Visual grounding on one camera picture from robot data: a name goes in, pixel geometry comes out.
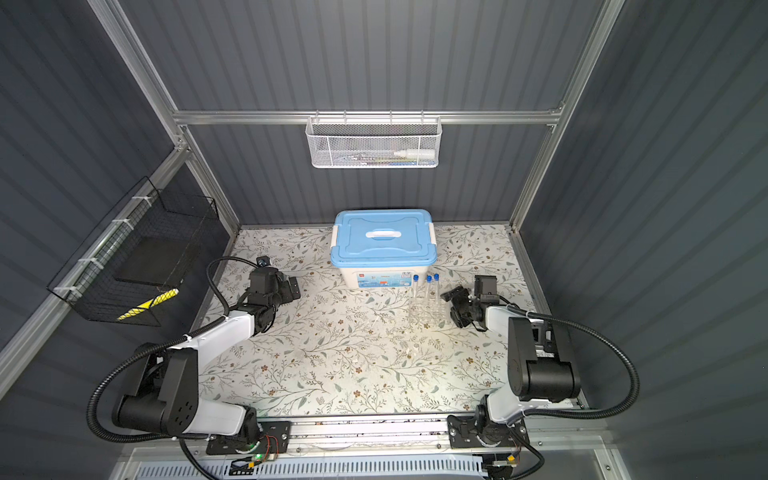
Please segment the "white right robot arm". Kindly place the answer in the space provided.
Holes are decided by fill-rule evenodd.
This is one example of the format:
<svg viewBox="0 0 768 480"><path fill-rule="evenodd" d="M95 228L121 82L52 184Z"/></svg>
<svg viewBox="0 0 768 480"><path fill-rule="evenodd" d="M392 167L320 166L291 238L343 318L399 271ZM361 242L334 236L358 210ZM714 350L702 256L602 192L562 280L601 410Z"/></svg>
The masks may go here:
<svg viewBox="0 0 768 480"><path fill-rule="evenodd" d="M580 395L567 329L536 319L503 298L496 277L477 275L473 289L457 286L440 298L450 305L456 326L499 334L507 345L505 382L481 399L471 417L447 418L452 447L513 446L515 437L525 434L523 411L535 401L548 405Z"/></svg>

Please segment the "blue plastic bin lid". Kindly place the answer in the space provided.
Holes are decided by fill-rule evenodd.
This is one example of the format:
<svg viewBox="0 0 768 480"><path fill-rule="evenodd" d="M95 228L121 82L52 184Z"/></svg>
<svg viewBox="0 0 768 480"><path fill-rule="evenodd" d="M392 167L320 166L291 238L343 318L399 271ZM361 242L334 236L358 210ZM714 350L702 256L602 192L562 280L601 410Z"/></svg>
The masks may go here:
<svg viewBox="0 0 768 480"><path fill-rule="evenodd" d="M335 218L330 258L338 268L426 267L437 256L424 209L347 210Z"/></svg>

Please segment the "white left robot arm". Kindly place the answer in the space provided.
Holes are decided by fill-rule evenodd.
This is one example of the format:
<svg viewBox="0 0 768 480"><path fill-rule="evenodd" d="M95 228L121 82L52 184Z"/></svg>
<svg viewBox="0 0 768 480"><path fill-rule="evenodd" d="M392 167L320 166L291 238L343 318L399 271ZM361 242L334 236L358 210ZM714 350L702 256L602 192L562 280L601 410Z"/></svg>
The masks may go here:
<svg viewBox="0 0 768 480"><path fill-rule="evenodd" d="M140 431L142 435L133 437L133 442L216 435L255 444L262 437L255 409L202 398L200 375L229 348L271 329L278 308L300 299L301 290L297 278L281 272L267 256L255 261L220 257L207 269L224 261L252 268L245 292L229 302L211 282L223 307L219 318L167 346L142 346L120 369L127 378L113 407L112 422Z"/></svg>

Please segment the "white plastic storage bin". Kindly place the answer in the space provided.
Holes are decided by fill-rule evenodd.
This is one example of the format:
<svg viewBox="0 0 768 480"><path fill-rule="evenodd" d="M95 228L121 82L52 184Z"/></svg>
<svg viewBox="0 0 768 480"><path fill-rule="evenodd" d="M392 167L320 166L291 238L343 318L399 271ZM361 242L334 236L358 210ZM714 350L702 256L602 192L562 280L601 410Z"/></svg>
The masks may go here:
<svg viewBox="0 0 768 480"><path fill-rule="evenodd" d="M343 267L340 269L345 284L351 289L410 288L414 278L421 282L428 274L428 266L416 267Z"/></svg>

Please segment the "clear test tube rack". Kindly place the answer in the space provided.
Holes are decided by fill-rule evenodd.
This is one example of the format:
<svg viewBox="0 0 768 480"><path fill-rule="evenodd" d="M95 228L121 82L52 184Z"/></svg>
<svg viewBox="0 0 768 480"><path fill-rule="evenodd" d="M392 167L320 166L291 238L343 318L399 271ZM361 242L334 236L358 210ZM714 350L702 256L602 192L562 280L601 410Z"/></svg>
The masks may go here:
<svg viewBox="0 0 768 480"><path fill-rule="evenodd" d="M419 285L409 297L407 320L424 328L441 328L445 325L443 305L431 285Z"/></svg>

